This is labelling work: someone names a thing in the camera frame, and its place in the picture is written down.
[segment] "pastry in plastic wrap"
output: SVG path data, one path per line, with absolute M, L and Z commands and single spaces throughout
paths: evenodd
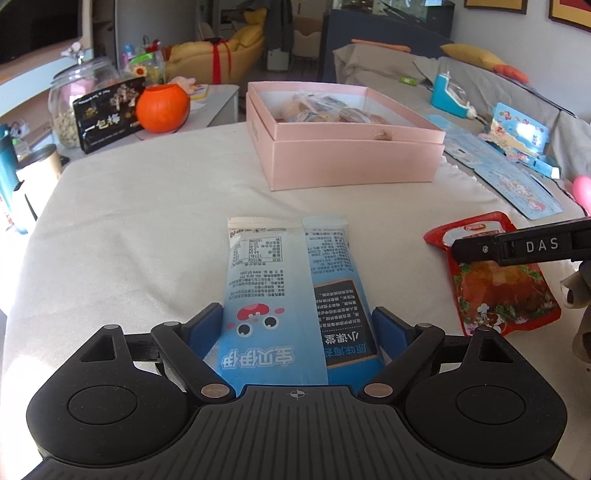
M 285 122 L 340 122 L 389 125 L 385 118 L 347 106 L 330 95 L 296 93 L 281 107 Z

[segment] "cardboard box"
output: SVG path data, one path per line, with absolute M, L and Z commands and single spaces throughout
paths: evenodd
M 330 94 L 391 125 L 277 122 L 281 105 L 300 91 Z M 443 130 L 385 95 L 352 85 L 249 83 L 246 122 L 271 190 L 432 181 L 444 148 Z M 392 140 L 374 140 L 384 133 Z

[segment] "black gripper base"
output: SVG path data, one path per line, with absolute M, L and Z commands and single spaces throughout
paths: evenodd
M 466 445 L 478 448 L 478 445 Z M 549 460 L 486 469 L 423 446 L 397 411 L 346 387 L 251 386 L 202 407 L 186 433 L 146 460 L 84 468 L 46 459 L 28 480 L 566 480 Z

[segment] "orange pillow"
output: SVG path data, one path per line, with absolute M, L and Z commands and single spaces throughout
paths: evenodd
M 351 43 L 361 43 L 363 45 L 375 45 L 376 47 L 384 47 L 384 48 L 389 48 L 390 50 L 398 50 L 398 51 L 403 51 L 404 53 L 410 53 L 410 47 L 407 47 L 406 45 L 390 45 L 390 43 L 380 43 L 380 42 L 376 42 L 376 41 L 359 40 L 357 38 L 354 38 L 353 40 L 351 40 Z
M 511 65 L 495 65 L 493 72 L 504 75 L 512 80 L 517 80 L 521 83 L 529 83 L 530 78 L 522 71 L 512 67 Z

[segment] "picture frame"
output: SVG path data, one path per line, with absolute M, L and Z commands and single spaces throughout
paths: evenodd
M 466 8 L 480 8 L 485 10 L 501 10 L 525 15 L 528 0 L 464 0 Z
M 591 32 L 591 6 L 584 0 L 550 0 L 548 17 L 555 22 Z

